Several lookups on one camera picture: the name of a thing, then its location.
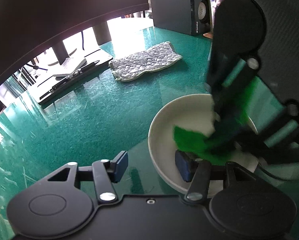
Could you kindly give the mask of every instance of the black pen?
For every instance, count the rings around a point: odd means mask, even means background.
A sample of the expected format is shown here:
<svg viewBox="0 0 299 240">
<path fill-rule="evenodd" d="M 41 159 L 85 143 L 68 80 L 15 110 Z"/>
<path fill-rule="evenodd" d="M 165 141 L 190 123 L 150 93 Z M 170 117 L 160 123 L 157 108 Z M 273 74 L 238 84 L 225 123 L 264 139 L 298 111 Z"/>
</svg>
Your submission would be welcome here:
<svg viewBox="0 0 299 240">
<path fill-rule="evenodd" d="M 80 74 L 83 74 L 84 72 L 86 72 L 87 70 L 89 70 L 91 67 L 94 67 L 97 63 L 99 63 L 99 60 L 96 60 L 95 62 L 92 62 L 84 67 L 81 67 L 80 69 L 77 69 L 75 72 L 71 73 L 70 75 L 68 75 L 67 77 L 63 78 L 61 81 L 59 81 L 56 85 L 52 86 L 52 88 L 46 92 L 45 94 L 43 94 L 39 100 L 41 100 L 42 98 L 46 97 L 49 93 L 53 92 L 54 90 L 56 90 L 57 88 L 59 88 L 62 84 L 66 83 L 67 81 L 71 80 L 73 77 L 78 76 Z"/>
</svg>

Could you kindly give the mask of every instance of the speaker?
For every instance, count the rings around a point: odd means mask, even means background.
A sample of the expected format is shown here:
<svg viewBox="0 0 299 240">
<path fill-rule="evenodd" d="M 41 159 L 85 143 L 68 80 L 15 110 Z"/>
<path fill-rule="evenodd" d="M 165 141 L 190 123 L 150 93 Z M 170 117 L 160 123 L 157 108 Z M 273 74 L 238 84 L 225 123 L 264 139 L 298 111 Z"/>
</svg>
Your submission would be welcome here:
<svg viewBox="0 0 299 240">
<path fill-rule="evenodd" d="M 151 0 L 154 26 L 189 35 L 210 31 L 209 0 Z"/>
</svg>

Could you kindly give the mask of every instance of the black monitor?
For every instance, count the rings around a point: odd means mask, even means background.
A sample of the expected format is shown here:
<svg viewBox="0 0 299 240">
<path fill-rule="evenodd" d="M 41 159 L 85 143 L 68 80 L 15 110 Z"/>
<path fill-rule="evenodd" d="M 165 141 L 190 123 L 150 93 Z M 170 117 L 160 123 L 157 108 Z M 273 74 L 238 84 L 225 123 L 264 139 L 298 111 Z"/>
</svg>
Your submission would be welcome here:
<svg viewBox="0 0 299 240">
<path fill-rule="evenodd" d="M 69 36 L 147 9 L 147 0 L 0 0 L 0 85 Z"/>
</svg>

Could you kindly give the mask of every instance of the green tabletop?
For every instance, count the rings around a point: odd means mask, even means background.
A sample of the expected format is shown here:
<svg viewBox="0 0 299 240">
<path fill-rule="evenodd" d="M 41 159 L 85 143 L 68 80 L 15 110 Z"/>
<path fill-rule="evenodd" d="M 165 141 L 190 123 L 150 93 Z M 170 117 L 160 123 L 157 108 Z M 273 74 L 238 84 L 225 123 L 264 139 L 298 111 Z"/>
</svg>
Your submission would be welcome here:
<svg viewBox="0 0 299 240">
<path fill-rule="evenodd" d="M 147 134 L 152 119 L 168 102 L 206 93 L 211 40 L 151 27 L 101 48 L 116 58 L 163 41 L 170 41 L 183 56 L 163 71 L 121 83 L 108 69 L 79 82 L 48 106 L 39 106 L 25 92 L 4 110 L 0 115 L 0 240 L 12 236 L 6 217 L 8 201 L 70 161 L 86 166 L 127 150 L 129 166 L 115 185 L 118 195 L 178 194 L 155 171 Z M 261 82 L 257 94 L 249 114 L 261 129 L 281 106 Z M 90 182 L 84 183 L 82 190 L 94 195 Z M 298 236 L 299 223 L 296 228 L 294 235 Z"/>
</svg>

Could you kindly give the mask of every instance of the smartphone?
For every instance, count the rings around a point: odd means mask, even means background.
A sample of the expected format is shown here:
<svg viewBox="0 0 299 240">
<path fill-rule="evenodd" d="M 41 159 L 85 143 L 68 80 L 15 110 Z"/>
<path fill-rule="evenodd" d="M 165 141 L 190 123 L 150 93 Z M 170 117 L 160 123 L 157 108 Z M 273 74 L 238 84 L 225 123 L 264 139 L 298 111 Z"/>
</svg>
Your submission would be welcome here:
<svg viewBox="0 0 299 240">
<path fill-rule="evenodd" d="M 210 17 L 211 17 L 211 33 L 213 33 L 214 30 L 214 23 L 215 23 L 215 12 L 219 5 L 222 3 L 224 0 L 209 0 L 210 1 Z"/>
</svg>

